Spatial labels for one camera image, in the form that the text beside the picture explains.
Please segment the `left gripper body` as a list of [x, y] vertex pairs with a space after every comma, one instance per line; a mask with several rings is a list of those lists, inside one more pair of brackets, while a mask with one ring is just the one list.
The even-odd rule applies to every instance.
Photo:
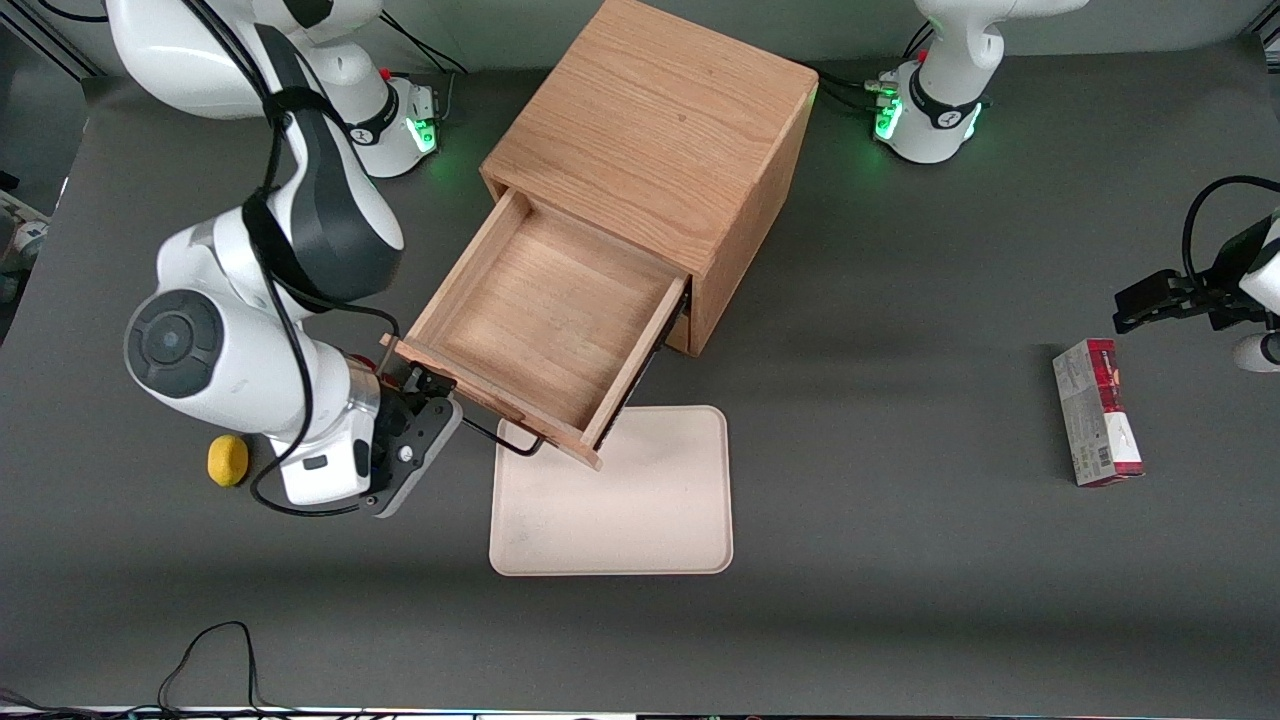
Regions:
[[1279, 313], [1279, 219], [1268, 215], [1233, 236], [1215, 258], [1226, 287]]

